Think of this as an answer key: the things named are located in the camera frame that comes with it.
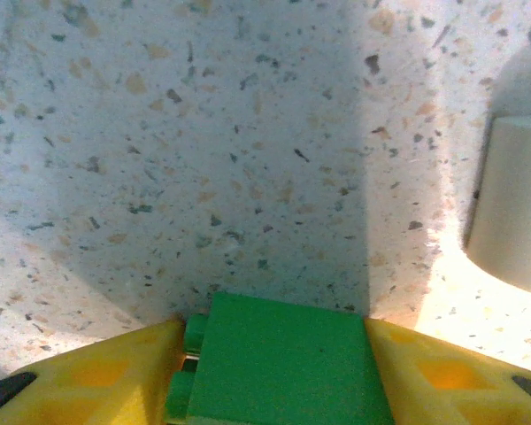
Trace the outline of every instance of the green block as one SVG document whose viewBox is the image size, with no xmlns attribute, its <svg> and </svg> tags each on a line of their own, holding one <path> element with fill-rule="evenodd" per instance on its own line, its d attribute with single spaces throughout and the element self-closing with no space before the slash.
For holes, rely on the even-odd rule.
<svg viewBox="0 0 531 425">
<path fill-rule="evenodd" d="M 359 315 L 226 293 L 205 324 L 186 421 L 394 423 Z"/>
</svg>

